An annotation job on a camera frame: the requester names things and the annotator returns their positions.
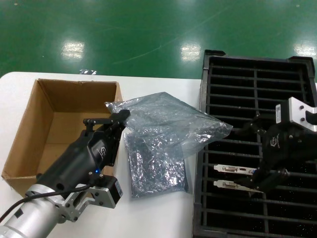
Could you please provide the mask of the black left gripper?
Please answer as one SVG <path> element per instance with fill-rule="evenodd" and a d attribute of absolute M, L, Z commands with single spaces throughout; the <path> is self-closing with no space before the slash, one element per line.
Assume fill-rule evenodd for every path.
<path fill-rule="evenodd" d="M 62 197 L 66 198 L 77 185 L 88 184 L 90 172 L 114 166 L 123 131 L 120 125 L 124 125 L 129 116 L 129 110 L 120 110 L 109 118 L 83 119 L 86 130 L 37 179 L 37 184 L 65 192 Z"/>

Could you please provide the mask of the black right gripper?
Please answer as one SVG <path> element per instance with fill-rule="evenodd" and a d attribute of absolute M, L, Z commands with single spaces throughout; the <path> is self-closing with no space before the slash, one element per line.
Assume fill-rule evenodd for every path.
<path fill-rule="evenodd" d="M 269 114 L 256 114 L 236 135 L 262 136 L 263 158 L 260 165 L 248 180 L 248 188 L 267 193 L 290 177 L 286 168 L 296 163 L 317 158 L 317 134 L 298 126 L 271 126 L 268 131 L 263 123 L 269 121 Z"/>

